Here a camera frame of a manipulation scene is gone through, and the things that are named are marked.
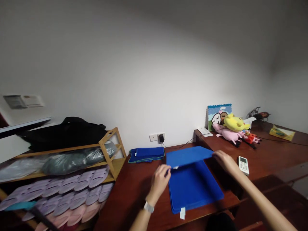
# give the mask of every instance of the wooden shoe rack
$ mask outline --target wooden shoe rack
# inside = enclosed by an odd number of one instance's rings
[[[118,139],[118,144],[116,144],[117,150],[116,150],[115,154],[110,158],[104,144],[114,135],[116,135],[117,139]],[[107,182],[116,181],[116,179],[117,179],[117,177],[118,177],[118,175],[119,175],[119,173],[122,169],[122,166],[123,166],[123,164],[126,160],[126,153],[125,153],[125,150],[124,150],[124,147],[123,147],[123,143],[122,143],[122,140],[121,140],[121,137],[120,137],[120,134],[119,134],[118,127],[115,127],[114,129],[109,130],[105,134],[105,136],[97,144],[90,144],[90,145],[84,145],[84,146],[78,146],[78,147],[72,147],[72,148],[64,148],[64,149],[57,149],[57,150],[51,150],[51,151],[25,153],[25,154],[21,154],[19,156],[16,156],[14,159],[25,158],[25,157],[34,157],[34,156],[51,154],[51,153],[66,152],[66,151],[73,151],[73,150],[93,148],[93,147],[100,147],[102,149],[102,152],[104,154],[106,161],[99,162],[99,163],[94,164],[92,166],[89,166],[87,168],[93,168],[93,167],[98,167],[98,166],[102,166],[102,165],[109,165],[110,170],[109,170],[108,176],[103,181],[102,184],[107,183]],[[117,155],[117,153],[120,150],[122,152],[123,157],[119,158],[119,159],[115,159],[115,156]],[[12,181],[2,182],[0,184],[13,182],[13,181],[28,180],[28,179],[32,179],[32,178],[45,177],[45,176],[48,176],[48,175],[45,175],[44,173],[32,173],[32,174],[27,175],[23,178],[15,179],[15,180],[12,180]],[[3,201],[6,197],[7,197],[7,194],[0,187],[0,200]],[[26,214],[26,212],[23,211],[23,210],[15,210],[14,213],[20,218],[22,218]],[[79,227],[77,228],[77,231],[81,231],[81,230],[88,229],[88,228],[92,227],[94,225],[92,220],[93,219],[91,219],[88,222],[80,224]],[[35,229],[36,226],[38,225],[38,223],[34,219],[28,220],[28,221],[26,221],[26,223],[30,227],[32,227],[33,229]]]

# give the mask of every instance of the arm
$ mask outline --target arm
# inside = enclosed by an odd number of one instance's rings
[[[146,197],[146,201],[148,202],[149,205],[155,207],[156,202],[160,198],[161,194],[164,192],[171,177],[170,168],[171,167],[168,165],[161,165],[155,171],[152,180],[151,190]],[[142,209],[138,213],[133,225],[130,228],[130,231],[146,231],[150,220],[150,216],[151,213],[149,211]]]
[[[229,173],[248,193],[261,211],[268,225],[275,231],[296,230],[294,226],[279,212],[278,209],[257,189],[257,187],[244,175],[231,156],[223,151],[213,154],[217,162]]]

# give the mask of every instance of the plastic bag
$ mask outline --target plastic bag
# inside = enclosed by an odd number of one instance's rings
[[[43,155],[15,160],[0,170],[0,182],[20,179],[40,170],[49,157],[49,155]]]
[[[115,154],[116,146],[113,142],[106,142],[105,147],[109,157]],[[80,149],[51,157],[43,165],[42,171],[47,175],[65,175],[102,161],[105,161],[105,157],[99,147]]]

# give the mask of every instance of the yellow box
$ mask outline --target yellow box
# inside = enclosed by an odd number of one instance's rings
[[[269,132],[270,135],[273,135],[275,137],[283,138],[288,141],[292,141],[295,132],[289,131],[282,128],[277,128],[275,125],[273,125],[272,129]]]

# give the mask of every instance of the electrical outlet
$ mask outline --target electrical outlet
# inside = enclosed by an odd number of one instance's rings
[[[165,133],[157,133],[157,137],[158,137],[160,134],[163,134],[164,140],[165,140],[165,139],[166,139],[166,134],[165,134]]]
[[[157,140],[157,134],[149,135],[149,137],[150,137],[150,141],[151,141],[151,142]]]

